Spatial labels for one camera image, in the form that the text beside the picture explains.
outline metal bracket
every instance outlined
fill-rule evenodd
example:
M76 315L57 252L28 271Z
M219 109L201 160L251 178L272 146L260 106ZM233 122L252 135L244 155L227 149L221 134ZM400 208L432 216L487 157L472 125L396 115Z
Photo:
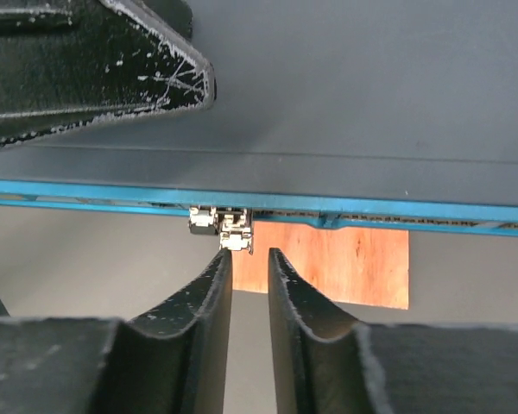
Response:
M188 227L193 235L218 235L220 248L253 254L253 220L248 209L192 207Z

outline small metal part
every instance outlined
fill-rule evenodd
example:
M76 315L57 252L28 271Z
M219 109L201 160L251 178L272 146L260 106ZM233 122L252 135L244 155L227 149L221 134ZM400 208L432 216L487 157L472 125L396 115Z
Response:
M220 248L253 254L251 210L192 207L188 225L193 235L219 235Z

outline metal connector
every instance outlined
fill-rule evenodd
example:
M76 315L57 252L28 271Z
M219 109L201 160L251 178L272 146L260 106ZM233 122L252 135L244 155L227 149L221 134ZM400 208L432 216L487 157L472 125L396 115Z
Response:
M193 235L219 235L220 248L253 254L251 210L192 207L188 225Z

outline gray table surface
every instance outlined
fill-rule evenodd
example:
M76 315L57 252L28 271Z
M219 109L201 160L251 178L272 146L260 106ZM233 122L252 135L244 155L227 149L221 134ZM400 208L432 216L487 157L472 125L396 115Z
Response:
M191 0L212 110L0 152L0 179L518 206L518 0Z

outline wooden block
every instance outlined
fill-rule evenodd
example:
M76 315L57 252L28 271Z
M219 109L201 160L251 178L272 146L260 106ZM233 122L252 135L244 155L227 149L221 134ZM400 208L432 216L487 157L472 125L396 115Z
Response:
M268 249L280 248L301 277L337 302L408 308L408 232L255 223L253 255L234 253L234 289L268 290Z

